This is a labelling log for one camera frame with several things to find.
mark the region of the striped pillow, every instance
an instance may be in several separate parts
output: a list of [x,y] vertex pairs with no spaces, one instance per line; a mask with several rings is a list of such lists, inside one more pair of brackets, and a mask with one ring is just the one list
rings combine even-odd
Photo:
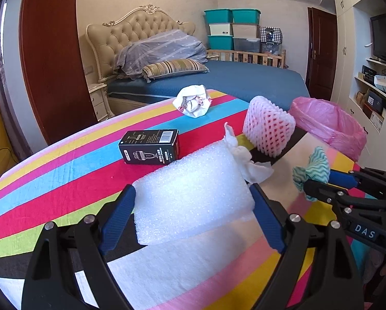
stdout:
[[161,79],[176,75],[185,75],[199,72],[208,72],[209,69],[192,59],[174,59],[162,61],[143,67],[142,75],[150,82],[150,79]]

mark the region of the patterned rag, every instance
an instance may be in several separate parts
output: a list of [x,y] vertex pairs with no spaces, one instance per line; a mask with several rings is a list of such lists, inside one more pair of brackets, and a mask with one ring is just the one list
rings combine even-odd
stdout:
[[[331,168],[329,166],[328,158],[322,147],[316,147],[312,155],[309,156],[309,163],[306,168],[296,166],[293,168],[293,183],[299,190],[303,191],[303,184],[308,180],[314,180],[322,183],[328,183]],[[316,198],[306,196],[306,199],[315,202]]]

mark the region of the blue gripper pad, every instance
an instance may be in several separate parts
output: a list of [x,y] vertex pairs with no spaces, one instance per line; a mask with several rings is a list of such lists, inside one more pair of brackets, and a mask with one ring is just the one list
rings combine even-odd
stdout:
[[258,189],[254,185],[251,185],[249,189],[254,199],[253,213],[259,222],[269,246],[276,249],[279,254],[282,254],[286,250],[286,245],[282,239],[282,225]]
[[120,201],[101,230],[102,241],[99,245],[99,251],[102,255],[106,255],[109,250],[117,246],[124,227],[134,209],[135,198],[136,189],[134,186],[129,186],[127,190],[124,189],[118,195],[117,200]]
[[358,182],[354,176],[336,170],[331,170],[331,174],[329,176],[329,184],[337,185],[345,189],[352,189],[358,186]]

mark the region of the ornate headboard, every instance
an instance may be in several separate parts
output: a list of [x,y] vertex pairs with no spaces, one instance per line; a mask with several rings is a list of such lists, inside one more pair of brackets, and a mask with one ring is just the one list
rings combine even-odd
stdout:
[[176,22],[152,4],[133,9],[118,21],[89,24],[86,38],[95,55],[99,82],[113,76],[114,59],[121,49],[132,42],[173,29],[180,29],[188,35],[193,35],[196,26],[192,22]]

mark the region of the television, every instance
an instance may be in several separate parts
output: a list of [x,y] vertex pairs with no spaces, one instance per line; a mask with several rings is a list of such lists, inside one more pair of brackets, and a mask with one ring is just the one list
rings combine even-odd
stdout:
[[386,61],[386,14],[371,18],[373,55]]

